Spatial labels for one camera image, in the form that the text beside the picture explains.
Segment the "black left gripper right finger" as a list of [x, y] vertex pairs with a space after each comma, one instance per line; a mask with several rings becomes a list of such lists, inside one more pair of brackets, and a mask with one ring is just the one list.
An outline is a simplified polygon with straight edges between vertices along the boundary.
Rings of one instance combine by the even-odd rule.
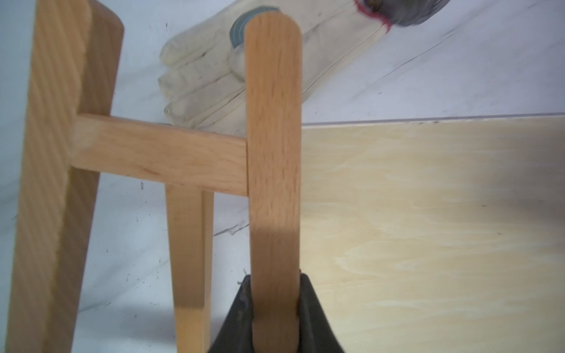
[[302, 353], [344, 353], [335, 337], [309, 277], [300, 274], [300, 342]]

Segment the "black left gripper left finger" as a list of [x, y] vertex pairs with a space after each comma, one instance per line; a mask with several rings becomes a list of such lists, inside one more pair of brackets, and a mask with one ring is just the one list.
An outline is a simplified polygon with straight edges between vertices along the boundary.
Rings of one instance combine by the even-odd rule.
[[209, 353], [253, 353], [253, 305], [250, 275], [246, 275]]

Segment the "light plywood board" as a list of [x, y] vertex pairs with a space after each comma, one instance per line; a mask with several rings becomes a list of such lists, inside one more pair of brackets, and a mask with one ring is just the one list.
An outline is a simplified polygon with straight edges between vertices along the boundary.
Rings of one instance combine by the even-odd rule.
[[346, 352], [564, 350], [564, 118], [309, 127], [301, 268]]

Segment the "wooden easel frame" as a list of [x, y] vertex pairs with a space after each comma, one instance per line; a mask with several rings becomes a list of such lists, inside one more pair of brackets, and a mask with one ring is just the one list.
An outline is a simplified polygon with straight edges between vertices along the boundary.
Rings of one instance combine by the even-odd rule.
[[245, 28], [247, 135], [110, 115], [124, 27], [98, 1], [38, 1], [32, 41], [7, 352], [70, 352], [99, 175], [166, 186], [184, 352], [210, 323], [213, 195], [250, 206], [252, 347], [300, 342], [302, 38], [279, 12]]

